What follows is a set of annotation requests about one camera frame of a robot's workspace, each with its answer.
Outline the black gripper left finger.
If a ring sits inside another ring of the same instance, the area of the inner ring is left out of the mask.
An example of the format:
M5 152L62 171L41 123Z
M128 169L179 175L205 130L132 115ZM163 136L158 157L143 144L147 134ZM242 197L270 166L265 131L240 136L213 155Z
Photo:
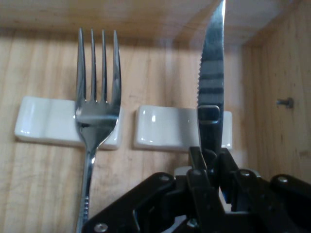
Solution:
M216 174L215 152L199 147L189 150L191 167L184 175L158 172L88 220L84 233L160 233L175 218L186 216L176 233L207 233L204 204L208 195L218 197L212 186Z

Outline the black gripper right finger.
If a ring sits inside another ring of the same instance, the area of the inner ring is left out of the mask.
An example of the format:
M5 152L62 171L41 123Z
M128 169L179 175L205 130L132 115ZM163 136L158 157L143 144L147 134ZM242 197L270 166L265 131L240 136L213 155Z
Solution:
M238 168L228 149L217 156L217 181L233 212L248 212L271 233L311 231L311 185L287 174L270 181Z

